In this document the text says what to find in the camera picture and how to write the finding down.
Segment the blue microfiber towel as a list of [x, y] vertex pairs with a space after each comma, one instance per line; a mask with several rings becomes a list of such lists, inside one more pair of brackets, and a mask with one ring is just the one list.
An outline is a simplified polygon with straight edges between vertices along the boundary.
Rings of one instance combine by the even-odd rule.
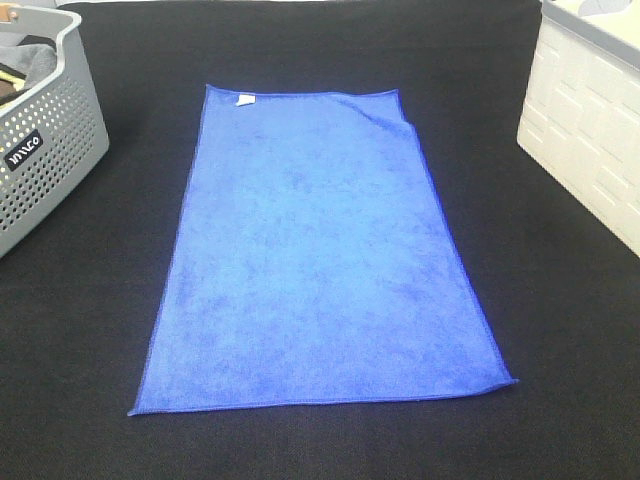
[[397, 91], [207, 87], [133, 414], [512, 383]]

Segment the black table cloth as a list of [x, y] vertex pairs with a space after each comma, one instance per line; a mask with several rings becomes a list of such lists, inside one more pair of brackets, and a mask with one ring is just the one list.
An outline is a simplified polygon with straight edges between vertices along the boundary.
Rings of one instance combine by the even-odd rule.
[[[536, 1], [76, 3], [108, 154], [1, 261], [5, 479], [635, 479], [639, 260], [517, 144]], [[517, 382], [130, 416], [204, 90], [398, 89]]]

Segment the white plastic storage box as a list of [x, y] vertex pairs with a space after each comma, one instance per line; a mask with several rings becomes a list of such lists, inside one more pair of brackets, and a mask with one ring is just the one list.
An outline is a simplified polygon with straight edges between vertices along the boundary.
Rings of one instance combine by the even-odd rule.
[[517, 142], [639, 250], [638, 2], [543, 2]]

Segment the grey perforated laundry basket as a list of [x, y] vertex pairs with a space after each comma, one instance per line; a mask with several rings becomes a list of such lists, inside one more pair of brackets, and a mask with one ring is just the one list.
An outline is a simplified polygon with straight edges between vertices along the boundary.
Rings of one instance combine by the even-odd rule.
[[48, 38], [56, 70], [1, 110], [1, 251], [9, 252], [85, 178], [109, 138], [79, 14], [20, 6], [4, 33]]

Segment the grey towel in basket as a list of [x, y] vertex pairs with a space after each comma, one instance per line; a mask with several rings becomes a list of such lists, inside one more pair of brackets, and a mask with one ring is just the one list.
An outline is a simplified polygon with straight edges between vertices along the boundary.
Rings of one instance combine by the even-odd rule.
[[1, 79], [17, 90], [34, 87], [57, 67], [55, 50], [46, 44], [1, 47]]

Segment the brown yellow cloth in basket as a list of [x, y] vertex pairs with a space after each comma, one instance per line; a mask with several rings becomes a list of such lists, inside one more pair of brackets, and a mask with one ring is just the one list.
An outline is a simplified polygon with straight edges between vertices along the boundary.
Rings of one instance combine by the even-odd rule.
[[26, 91], [26, 75], [8, 65], [2, 64], [0, 68], [0, 84], [0, 106], [4, 108]]

